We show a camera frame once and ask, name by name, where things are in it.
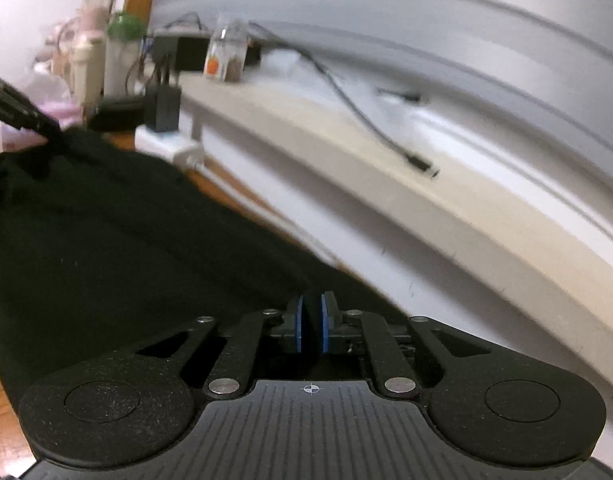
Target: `black fabric bag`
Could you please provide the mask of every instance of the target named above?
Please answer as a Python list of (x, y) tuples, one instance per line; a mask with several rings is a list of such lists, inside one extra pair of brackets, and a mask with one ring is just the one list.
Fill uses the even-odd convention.
[(72, 130), (0, 155), (0, 378), (14, 408), (65, 366), (196, 316), (229, 324), (333, 290), (343, 309), (402, 315), (370, 288), (202, 194), (165, 162)]

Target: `white power strip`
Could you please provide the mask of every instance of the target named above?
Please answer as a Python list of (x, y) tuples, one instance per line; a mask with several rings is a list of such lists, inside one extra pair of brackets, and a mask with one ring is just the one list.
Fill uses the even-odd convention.
[(180, 132), (157, 133), (144, 124), (136, 128), (136, 152), (157, 156), (181, 170), (204, 164), (204, 147), (199, 140)]

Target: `wooden desk surface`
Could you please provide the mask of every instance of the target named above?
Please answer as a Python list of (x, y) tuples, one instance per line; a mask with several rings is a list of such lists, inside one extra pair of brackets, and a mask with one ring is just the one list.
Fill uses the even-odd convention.
[[(120, 148), (133, 150), (133, 134), (115, 135), (112, 141)], [(246, 195), (248, 198), (255, 200), (258, 204), (269, 208), (259, 197), (257, 197), (250, 189), (237, 181), (220, 165), (208, 160), (206, 166), (231, 184), (235, 189)], [(236, 201), (227, 196), (222, 190), (204, 178), (202, 175), (189, 172), (190, 179), (198, 186), (198, 188), (209, 195), (214, 200), (223, 203), (224, 205), (238, 211), (244, 216), (255, 219), (248, 211), (244, 210)], [(30, 452), (17, 417), (13, 413), (13, 409), (2, 389), (0, 383), (0, 475), (19, 476), (26, 471), (35, 459)]]

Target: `green lid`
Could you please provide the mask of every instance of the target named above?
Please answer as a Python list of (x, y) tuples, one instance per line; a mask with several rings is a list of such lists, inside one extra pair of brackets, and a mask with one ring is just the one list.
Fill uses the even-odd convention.
[(128, 12), (116, 12), (107, 25), (107, 34), (112, 40), (136, 41), (145, 33), (146, 23)]

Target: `plastic bag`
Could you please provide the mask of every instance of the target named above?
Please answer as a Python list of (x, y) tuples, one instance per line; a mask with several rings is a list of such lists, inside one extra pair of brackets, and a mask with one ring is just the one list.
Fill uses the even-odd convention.
[[(30, 73), (15, 87), (26, 94), (45, 114), (58, 120), (62, 129), (82, 123), (82, 107), (73, 99), (62, 78)], [(33, 131), (16, 130), (3, 123), (0, 123), (0, 138), (5, 152), (17, 152), (46, 142), (44, 137)]]

